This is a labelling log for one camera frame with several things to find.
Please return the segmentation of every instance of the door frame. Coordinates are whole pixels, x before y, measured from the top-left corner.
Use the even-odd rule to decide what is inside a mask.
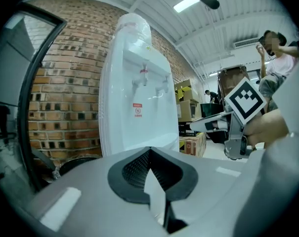
[[[27,3],[20,3],[17,5],[15,13],[22,12],[41,21],[44,21],[50,25],[55,25],[54,29],[47,35],[46,39],[40,45],[38,51],[34,54],[29,67],[27,69],[25,78],[20,91],[18,112],[17,112],[17,133],[20,146],[20,154],[27,174],[32,182],[36,191],[43,188],[40,177],[35,171],[34,155],[30,145],[29,129],[28,129],[28,112],[30,104],[30,95],[34,78],[39,68],[40,62],[45,57],[50,45],[60,34],[63,28],[66,26],[67,21],[51,14],[43,9],[37,8]]]

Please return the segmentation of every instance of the ceiling light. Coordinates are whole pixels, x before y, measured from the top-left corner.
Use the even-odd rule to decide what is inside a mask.
[[[173,8],[176,10],[176,12],[179,13],[199,1],[200,0],[183,0],[180,3],[176,4]]]
[[[215,73],[211,73],[211,74],[209,75],[209,77],[216,76],[216,75],[217,75],[217,72],[215,72]]]

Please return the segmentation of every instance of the white water dispenser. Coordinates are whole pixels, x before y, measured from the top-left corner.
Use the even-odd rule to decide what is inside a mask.
[[[168,60],[151,43],[148,23],[122,16],[102,70],[99,129],[103,156],[145,146],[179,151]]]

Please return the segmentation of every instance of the cardboard box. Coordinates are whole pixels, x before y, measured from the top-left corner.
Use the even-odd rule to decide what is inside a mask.
[[[206,147],[205,133],[200,133],[196,137],[179,137],[179,149],[184,154],[202,157]]]
[[[190,122],[201,118],[200,104],[186,100],[177,103],[178,122]]]
[[[200,133],[200,132],[191,130],[190,124],[191,124],[191,122],[179,122],[178,123],[179,136],[195,137]]]
[[[197,89],[194,87],[194,85],[191,83],[190,80],[182,81],[180,83],[175,84],[174,90],[178,92],[179,102],[181,102],[182,98],[183,101],[186,100],[193,100],[196,102],[201,101]]]

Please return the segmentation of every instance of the warning label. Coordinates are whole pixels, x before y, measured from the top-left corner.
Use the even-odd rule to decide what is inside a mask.
[[[142,104],[135,104],[135,103],[133,103],[133,107],[142,108],[142,107],[143,107],[143,105],[142,105]]]
[[[142,117],[141,108],[143,107],[143,105],[142,104],[133,103],[133,107],[135,108],[135,115],[134,115],[134,117],[135,118],[141,118]]]

